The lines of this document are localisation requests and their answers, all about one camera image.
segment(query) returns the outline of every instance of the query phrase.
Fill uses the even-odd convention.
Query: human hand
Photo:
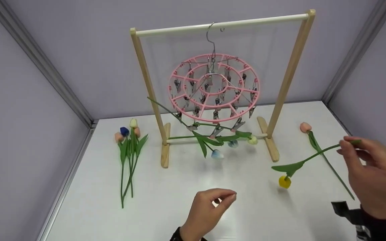
[[[349,141],[361,142],[354,146]],[[349,184],[364,211],[377,219],[386,219],[386,147],[369,139],[345,136],[337,152],[348,167]],[[366,162],[363,166],[360,159]]]
[[[213,200],[222,201],[217,207]],[[236,200],[236,192],[229,189],[214,188],[196,193],[188,218],[180,228],[184,241],[198,241],[210,232],[219,222],[224,212]]]

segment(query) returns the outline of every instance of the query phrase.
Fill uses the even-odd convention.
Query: lavender wall
[[[86,134],[0,23],[0,241],[37,238]]]
[[[151,114],[129,29],[154,29],[317,10],[288,101],[320,99],[376,0],[7,0],[94,118]],[[259,103],[275,102],[300,22],[210,33],[217,52],[237,55],[258,72]],[[210,53],[205,32],[142,42],[157,99],[183,60]]]
[[[352,134],[386,145],[386,22],[330,108]]]

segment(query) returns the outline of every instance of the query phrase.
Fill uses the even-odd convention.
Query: light blue tulip
[[[229,141],[229,142],[228,142],[228,145],[229,145],[231,148],[237,148],[237,147],[239,146],[237,140]]]
[[[211,157],[216,160],[222,160],[224,159],[224,155],[221,153],[221,151],[215,149],[212,151]]]

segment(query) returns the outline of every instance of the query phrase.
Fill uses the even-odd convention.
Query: pink tulip
[[[121,135],[120,132],[117,132],[117,133],[114,134],[114,139],[115,139],[116,143],[122,142],[123,141],[123,136]]]
[[[140,137],[141,137],[141,132],[139,131],[139,128],[133,129],[133,133],[135,133],[135,136],[136,136],[137,138],[140,138]]]
[[[308,133],[310,130],[312,130],[312,127],[308,123],[302,122],[300,124],[300,131],[302,131],[303,133]]]

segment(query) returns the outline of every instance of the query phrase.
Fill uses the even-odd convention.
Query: wooden leg
[[[259,122],[260,130],[262,131],[262,133],[266,133],[268,129],[268,124],[266,123],[266,120],[263,117],[258,116],[257,121]],[[276,163],[277,161],[279,161],[279,151],[276,148],[273,138],[265,137],[265,142],[266,142],[266,145],[268,146],[268,150],[269,150],[269,154],[271,156],[272,162]]]
[[[171,124],[166,123],[164,129],[166,136],[169,138],[171,136]],[[169,147],[169,143],[166,143],[166,145],[164,145],[164,142],[162,142],[162,156],[160,157],[160,165],[162,166],[162,168],[168,168],[169,166]]]

